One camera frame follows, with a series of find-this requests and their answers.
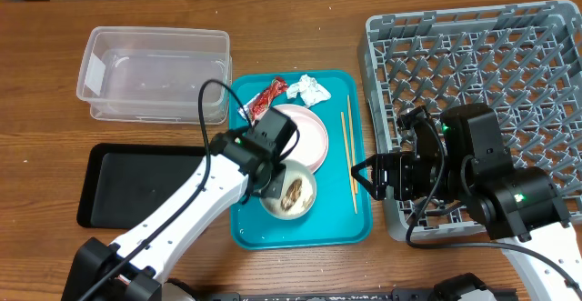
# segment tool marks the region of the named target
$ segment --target black tray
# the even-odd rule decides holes
[[[77,223],[83,227],[133,228],[195,172],[204,155],[201,146],[94,146]]]

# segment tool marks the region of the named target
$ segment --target clear plastic container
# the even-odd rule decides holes
[[[81,63],[76,95],[99,120],[198,124],[198,93],[209,78],[231,84],[226,32],[156,27],[97,27]],[[228,95],[204,92],[207,124],[226,120]]]

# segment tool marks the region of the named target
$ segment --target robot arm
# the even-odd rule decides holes
[[[209,146],[210,158],[205,157],[150,217],[109,246],[94,238],[81,246],[61,300],[160,301],[162,284],[178,259],[218,215],[245,196],[280,197],[280,189],[270,188],[269,182],[295,131],[296,124],[289,117],[269,109],[251,128],[216,135]],[[204,188],[192,200],[208,161]],[[146,246],[143,241],[149,240]],[[184,297],[178,293],[169,299],[189,299]]]
[[[582,282],[582,259],[572,225],[560,223],[540,227],[529,233],[531,240],[521,242],[517,237],[499,239],[499,242],[523,246],[560,265],[574,280]],[[564,277],[543,262],[526,254],[502,250],[524,282],[533,300],[578,300],[575,290],[567,287]]]
[[[486,228],[492,240],[526,249],[522,251],[529,255],[517,251],[504,251],[504,254],[532,299],[579,299],[577,283],[582,282],[582,264],[579,265],[582,260],[576,233],[569,222],[566,204],[551,178],[534,166],[513,167],[510,150],[503,145],[497,116],[484,104],[450,108],[441,114],[440,123],[446,155],[440,154],[441,142],[435,138],[435,125],[421,106],[398,119],[401,129],[412,132],[407,137],[412,138],[414,151],[372,156],[354,166],[352,176],[376,200],[387,196],[401,201],[426,197],[437,184],[436,197],[464,203],[471,218]],[[445,179],[439,181],[437,173],[441,170],[442,157]],[[372,182],[358,173],[367,166],[372,166]],[[432,247],[409,244],[433,249],[512,247],[491,243]],[[552,268],[532,255],[542,255],[557,266]],[[564,281],[568,274],[577,283],[570,282],[567,286]]]
[[[168,279],[178,259],[208,225],[245,194],[248,175],[243,175],[237,164],[222,155],[212,156],[211,164],[205,190],[149,247],[130,261],[139,270],[147,267],[153,269],[153,278],[162,284]],[[184,204],[202,179],[205,167],[206,159],[152,215],[112,242],[119,246],[118,256],[128,256],[142,240],[150,236]]]

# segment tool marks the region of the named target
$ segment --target wooden table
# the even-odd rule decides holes
[[[100,122],[75,96],[87,38],[100,25],[195,27],[230,34],[235,78],[339,68],[360,84],[356,46],[371,15],[540,0],[123,0],[0,5],[0,300],[60,300],[73,256],[90,236],[75,214],[87,157],[100,142],[202,145],[197,125]],[[359,90],[360,105],[364,104]],[[368,155],[375,141],[360,106]],[[226,130],[212,126],[210,134]],[[197,289],[244,294],[389,291],[473,272],[491,286],[525,289],[493,250],[422,251],[386,232],[374,203],[362,243],[245,251],[222,214],[172,276]],[[472,236],[469,240],[485,240]]]

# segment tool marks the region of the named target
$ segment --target blue tray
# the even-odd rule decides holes
[[[244,206],[231,206],[231,232],[235,241],[243,248],[259,250],[357,243],[364,240],[372,229],[370,197],[366,190],[359,191],[356,196],[356,215],[346,168],[346,149],[340,116],[343,111],[347,121],[346,95],[349,95],[352,107],[356,162],[363,161],[366,156],[354,79],[340,70],[246,75],[238,78],[232,88],[241,101],[246,103],[264,90],[275,76],[280,75],[286,82],[293,84],[303,74],[314,77],[331,93],[329,100],[310,107],[321,118],[329,135],[326,161],[315,174],[316,201],[307,214],[288,221],[269,215],[256,197],[251,197]],[[285,94],[278,96],[273,103],[281,104],[305,105],[299,95],[296,99],[287,99]],[[236,111],[238,106],[232,96],[230,105],[229,128],[245,125],[246,122]]]

